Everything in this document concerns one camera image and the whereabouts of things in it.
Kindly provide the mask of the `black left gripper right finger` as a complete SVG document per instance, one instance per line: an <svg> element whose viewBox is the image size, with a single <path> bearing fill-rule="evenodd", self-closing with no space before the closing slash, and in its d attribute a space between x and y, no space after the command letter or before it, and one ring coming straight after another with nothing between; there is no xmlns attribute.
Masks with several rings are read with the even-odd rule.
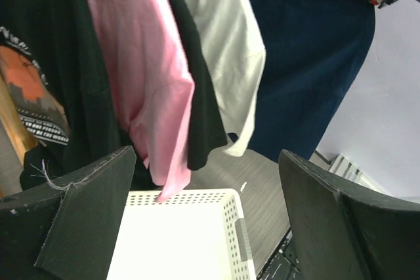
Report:
<svg viewBox="0 0 420 280"><path fill-rule="evenodd" d="M283 150L280 180L304 279L418 279L419 204Z"/></svg>

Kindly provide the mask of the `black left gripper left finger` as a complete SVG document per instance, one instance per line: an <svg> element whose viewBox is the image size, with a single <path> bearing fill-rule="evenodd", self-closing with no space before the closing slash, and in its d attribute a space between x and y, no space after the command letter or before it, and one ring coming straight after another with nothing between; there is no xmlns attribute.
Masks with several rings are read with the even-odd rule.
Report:
<svg viewBox="0 0 420 280"><path fill-rule="evenodd" d="M1 199L2 279L105 279L131 187L131 147Z"/></svg>

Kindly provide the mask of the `navy blue t shirt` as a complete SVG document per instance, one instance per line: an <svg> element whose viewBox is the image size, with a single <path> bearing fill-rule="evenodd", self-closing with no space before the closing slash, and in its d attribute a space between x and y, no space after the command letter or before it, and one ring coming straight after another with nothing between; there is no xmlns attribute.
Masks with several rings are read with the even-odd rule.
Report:
<svg viewBox="0 0 420 280"><path fill-rule="evenodd" d="M375 33L363 0L250 0L266 62L249 148L308 159L360 71Z"/></svg>

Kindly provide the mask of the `white t shirt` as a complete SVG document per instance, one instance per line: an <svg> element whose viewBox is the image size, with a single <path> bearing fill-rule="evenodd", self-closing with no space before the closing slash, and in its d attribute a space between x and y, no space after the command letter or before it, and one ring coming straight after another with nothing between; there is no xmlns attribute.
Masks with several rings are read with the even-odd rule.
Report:
<svg viewBox="0 0 420 280"><path fill-rule="evenodd" d="M266 49L250 0L185 0L198 29L224 129L224 152L241 157L255 128Z"/></svg>

